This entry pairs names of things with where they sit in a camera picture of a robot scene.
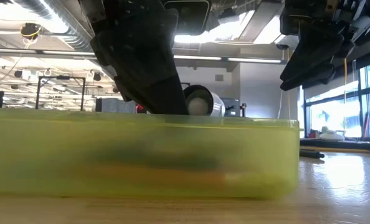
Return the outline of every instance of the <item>wooden tabletop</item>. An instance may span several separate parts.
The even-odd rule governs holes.
[[[0,224],[370,224],[370,154],[300,158],[300,184],[276,201],[0,197]]]

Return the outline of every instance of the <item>yellow plastic bin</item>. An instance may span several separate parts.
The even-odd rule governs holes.
[[[0,109],[0,195],[275,198],[298,121]]]

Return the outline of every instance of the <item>ceiling duct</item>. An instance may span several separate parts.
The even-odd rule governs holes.
[[[59,37],[74,50],[92,52],[90,34],[80,25],[58,0],[11,0],[45,20],[44,27],[53,33],[67,34]]]

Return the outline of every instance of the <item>ceiling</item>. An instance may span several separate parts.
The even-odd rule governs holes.
[[[77,0],[60,0],[71,16],[78,21],[81,29],[89,37],[93,36]],[[206,43],[175,43],[175,55],[203,55],[218,57],[257,57],[283,59],[283,52],[275,44],[254,44],[265,26],[282,10],[281,1],[250,1],[250,0],[213,0],[213,15],[219,15],[225,7],[235,7],[237,14],[255,11],[250,21],[245,24],[244,31],[234,40],[220,40]],[[40,36],[31,45],[20,35],[19,29],[26,23],[33,22],[44,27]],[[0,3],[0,48],[10,49],[41,49],[41,50],[74,50],[64,42],[61,35],[51,34],[47,30],[46,21],[39,15],[17,4]],[[178,67],[221,67],[229,72],[237,66],[236,62],[214,62],[205,60],[176,59]],[[16,78],[16,71],[25,71],[26,77]],[[101,74],[99,82],[93,79],[95,73]],[[40,92],[40,107],[55,110],[79,110],[81,103],[81,80],[85,78],[85,109],[92,110],[96,97],[117,97],[113,92],[114,82],[111,74],[92,60],[74,60],[62,58],[27,58],[20,54],[15,57],[0,56],[0,90],[6,92],[6,104],[12,107],[35,107],[37,92],[37,76],[64,75],[72,77],[70,80],[42,81],[44,86]]]

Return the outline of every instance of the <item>wooden table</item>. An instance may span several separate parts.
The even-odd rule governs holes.
[[[300,158],[300,184],[277,201],[0,197],[0,224],[370,224],[370,154]]]

